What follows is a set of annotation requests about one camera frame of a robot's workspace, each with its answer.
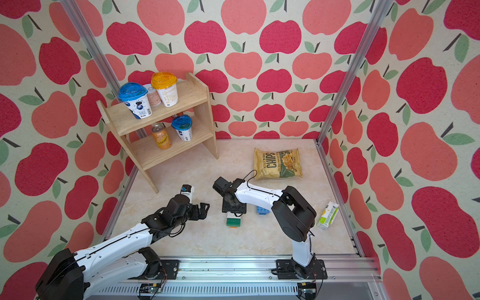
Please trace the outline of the white lego brick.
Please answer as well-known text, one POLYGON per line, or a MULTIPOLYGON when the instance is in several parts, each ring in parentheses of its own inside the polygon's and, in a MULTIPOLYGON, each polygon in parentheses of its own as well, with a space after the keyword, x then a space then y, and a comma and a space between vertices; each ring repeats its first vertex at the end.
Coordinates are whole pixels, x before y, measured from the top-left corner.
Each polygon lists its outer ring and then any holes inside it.
POLYGON ((235 214, 232 212, 227 213, 227 219, 240 219, 241 215, 240 214, 235 214))

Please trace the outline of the green lego brick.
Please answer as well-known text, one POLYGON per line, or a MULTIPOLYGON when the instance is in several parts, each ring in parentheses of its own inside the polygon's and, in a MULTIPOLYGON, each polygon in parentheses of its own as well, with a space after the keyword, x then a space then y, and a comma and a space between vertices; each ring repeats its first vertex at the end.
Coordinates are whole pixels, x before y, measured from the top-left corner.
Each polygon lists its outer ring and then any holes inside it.
POLYGON ((241 219, 228 217, 226 220, 226 226, 229 228, 239 228, 241 226, 241 219))

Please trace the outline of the light blue lego brick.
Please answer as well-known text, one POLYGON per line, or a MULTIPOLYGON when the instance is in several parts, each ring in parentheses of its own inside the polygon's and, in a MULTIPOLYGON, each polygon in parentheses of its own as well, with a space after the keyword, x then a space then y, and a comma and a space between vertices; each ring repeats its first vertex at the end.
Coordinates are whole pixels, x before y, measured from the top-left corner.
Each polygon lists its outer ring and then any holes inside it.
POLYGON ((270 214, 270 210, 268 209, 265 209, 261 206, 256 206, 256 212, 258 215, 267 215, 267 214, 270 214))

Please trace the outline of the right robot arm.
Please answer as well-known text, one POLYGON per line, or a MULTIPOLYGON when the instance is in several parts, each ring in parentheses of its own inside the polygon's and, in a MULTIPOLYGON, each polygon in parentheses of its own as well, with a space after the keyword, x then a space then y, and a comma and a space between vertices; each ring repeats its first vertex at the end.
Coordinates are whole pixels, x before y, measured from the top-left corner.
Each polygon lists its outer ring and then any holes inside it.
POLYGON ((237 178, 233 182, 219 177, 212 188, 222 197, 222 212, 245 214, 247 205, 273 213, 282 232, 292 241, 292 271, 301 279, 313 274, 315 255, 311 248, 311 228, 316 211, 292 186, 268 189, 237 178))

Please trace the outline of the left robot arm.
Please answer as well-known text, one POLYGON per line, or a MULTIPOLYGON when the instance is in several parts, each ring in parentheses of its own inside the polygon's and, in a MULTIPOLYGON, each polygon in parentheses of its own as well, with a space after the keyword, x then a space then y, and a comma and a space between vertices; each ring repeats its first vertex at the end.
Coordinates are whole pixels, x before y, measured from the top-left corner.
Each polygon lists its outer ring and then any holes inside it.
POLYGON ((210 205, 177 194, 131 229, 86 249, 54 255, 35 286, 39 300, 86 300, 125 280, 176 279, 178 261, 161 261, 151 245, 180 235, 188 221, 206 219, 210 205))

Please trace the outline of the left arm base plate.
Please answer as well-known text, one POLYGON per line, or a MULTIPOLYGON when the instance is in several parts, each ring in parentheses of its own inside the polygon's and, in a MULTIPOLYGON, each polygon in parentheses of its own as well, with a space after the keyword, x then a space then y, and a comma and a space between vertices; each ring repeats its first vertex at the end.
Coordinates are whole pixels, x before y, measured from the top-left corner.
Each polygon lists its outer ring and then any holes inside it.
POLYGON ((147 264, 140 278, 145 280, 175 280, 180 268, 180 260, 160 259, 147 264))

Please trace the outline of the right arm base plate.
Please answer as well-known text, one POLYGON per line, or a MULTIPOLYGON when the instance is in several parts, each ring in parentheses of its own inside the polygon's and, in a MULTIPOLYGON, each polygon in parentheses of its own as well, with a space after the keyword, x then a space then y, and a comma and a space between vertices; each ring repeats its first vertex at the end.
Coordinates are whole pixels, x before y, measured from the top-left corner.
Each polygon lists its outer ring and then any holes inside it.
POLYGON ((326 280, 328 274, 325 262, 320 259, 312 258, 306 266, 301 266, 293 259, 278 259, 276 267, 271 270, 271 274, 277 276, 279 280, 326 280))

